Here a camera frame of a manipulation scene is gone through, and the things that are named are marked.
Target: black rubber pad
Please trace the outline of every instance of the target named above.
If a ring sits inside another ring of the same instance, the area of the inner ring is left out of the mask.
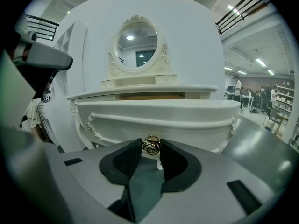
[[[192,186],[201,174],[201,163],[192,154],[161,139],[160,161],[165,182],[162,192],[182,192]]]
[[[227,185],[247,215],[251,214],[262,206],[262,204],[240,180],[228,182]]]
[[[101,159],[100,171],[111,183],[128,185],[141,159],[141,141],[136,139]]]
[[[66,166],[70,166],[70,165],[73,165],[73,164],[76,164],[76,163],[79,163],[79,162],[82,162],[83,160],[80,159],[80,158],[75,158],[75,159],[69,159],[69,160],[66,160],[64,161],[65,165]]]

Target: white column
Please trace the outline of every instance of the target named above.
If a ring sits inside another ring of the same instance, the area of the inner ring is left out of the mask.
[[[290,114],[290,119],[288,121],[285,132],[281,139],[284,143],[288,143],[292,136],[296,122],[299,117],[299,108],[298,108],[299,107],[299,54],[298,54],[299,47],[296,38],[294,37],[291,30],[286,24],[284,24],[284,29],[291,47],[291,53],[292,53],[292,58],[294,63],[294,75],[295,75],[295,92],[294,92],[293,107]]]

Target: oval mirror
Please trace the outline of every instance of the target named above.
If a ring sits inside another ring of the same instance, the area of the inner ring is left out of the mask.
[[[142,22],[130,24],[117,42],[117,56],[127,67],[143,66],[153,57],[157,42],[157,33],[149,25]]]

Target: gold knob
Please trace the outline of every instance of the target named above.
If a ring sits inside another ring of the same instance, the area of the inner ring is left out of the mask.
[[[160,152],[160,141],[155,135],[150,135],[142,143],[142,149],[149,155],[155,155]]]

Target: white shirt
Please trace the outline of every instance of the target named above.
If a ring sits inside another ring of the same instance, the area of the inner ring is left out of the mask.
[[[241,95],[240,89],[242,87],[241,81],[237,81],[237,84],[235,84],[235,88],[239,88],[238,90],[235,90],[235,95]]]
[[[274,89],[271,90],[271,100],[276,100],[276,92]]]

